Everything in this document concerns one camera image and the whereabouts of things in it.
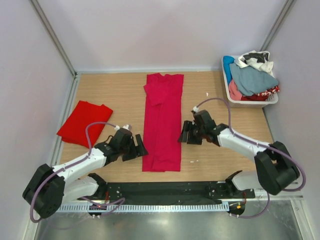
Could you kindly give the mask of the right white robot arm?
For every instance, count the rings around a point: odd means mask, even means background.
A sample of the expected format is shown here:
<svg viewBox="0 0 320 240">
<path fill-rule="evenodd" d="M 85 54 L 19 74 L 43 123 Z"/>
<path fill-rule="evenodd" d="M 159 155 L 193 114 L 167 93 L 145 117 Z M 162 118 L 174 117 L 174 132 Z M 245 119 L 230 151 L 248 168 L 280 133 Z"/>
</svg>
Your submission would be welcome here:
<svg viewBox="0 0 320 240">
<path fill-rule="evenodd" d="M 225 192 L 237 198 L 244 190 L 263 189 L 270 195 L 277 195 L 300 177 L 300 172 L 285 145 L 259 142 L 234 131 L 224 123 L 216 124 L 206 110 L 193 112 L 193 120 L 183 123 L 178 141 L 201 145 L 203 141 L 221 148 L 233 150 L 255 164 L 254 171 L 237 171 L 225 185 Z"/>
</svg>

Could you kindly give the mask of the magenta t shirt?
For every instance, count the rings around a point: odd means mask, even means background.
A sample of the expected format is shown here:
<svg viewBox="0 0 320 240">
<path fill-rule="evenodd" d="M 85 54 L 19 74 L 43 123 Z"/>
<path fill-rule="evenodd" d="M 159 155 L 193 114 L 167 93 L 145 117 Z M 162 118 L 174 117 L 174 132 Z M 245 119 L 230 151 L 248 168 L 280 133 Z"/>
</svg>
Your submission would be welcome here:
<svg viewBox="0 0 320 240">
<path fill-rule="evenodd" d="M 179 172 L 182 147 L 183 74 L 148 74 L 143 143 L 148 155 L 142 158 L 144 172 Z"/>
</svg>

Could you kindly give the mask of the red t shirt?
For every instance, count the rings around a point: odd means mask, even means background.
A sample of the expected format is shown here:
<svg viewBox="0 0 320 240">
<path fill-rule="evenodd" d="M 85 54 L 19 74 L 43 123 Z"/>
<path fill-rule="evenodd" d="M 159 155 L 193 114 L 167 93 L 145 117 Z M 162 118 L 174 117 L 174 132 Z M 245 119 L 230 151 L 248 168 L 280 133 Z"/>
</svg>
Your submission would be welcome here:
<svg viewBox="0 0 320 240">
<path fill-rule="evenodd" d="M 88 129 L 90 141 L 88 141 L 86 137 L 86 127 L 95 122 L 108 122 L 112 114 L 113 110 L 104 104 L 96 105 L 80 100 L 57 132 L 57 135 L 66 143 L 88 148 L 89 145 L 96 143 L 104 129 L 104 125 L 96 124 Z"/>
</svg>

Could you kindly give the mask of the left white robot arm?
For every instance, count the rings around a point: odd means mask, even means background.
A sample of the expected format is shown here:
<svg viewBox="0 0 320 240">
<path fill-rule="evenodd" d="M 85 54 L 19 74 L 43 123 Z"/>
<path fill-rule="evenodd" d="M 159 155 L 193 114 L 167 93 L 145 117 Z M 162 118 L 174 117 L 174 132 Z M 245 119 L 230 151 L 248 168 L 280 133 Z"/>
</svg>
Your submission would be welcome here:
<svg viewBox="0 0 320 240">
<path fill-rule="evenodd" d="M 82 198 L 101 200 L 107 195 L 107 182 L 94 170 L 118 158 L 128 161 L 146 155 L 148 151 L 141 136 L 121 127 L 106 141 L 97 143 L 87 153 L 67 163 L 39 166 L 22 197 L 30 204 L 31 214 L 37 213 L 41 219 L 49 218 L 62 204 Z"/>
</svg>

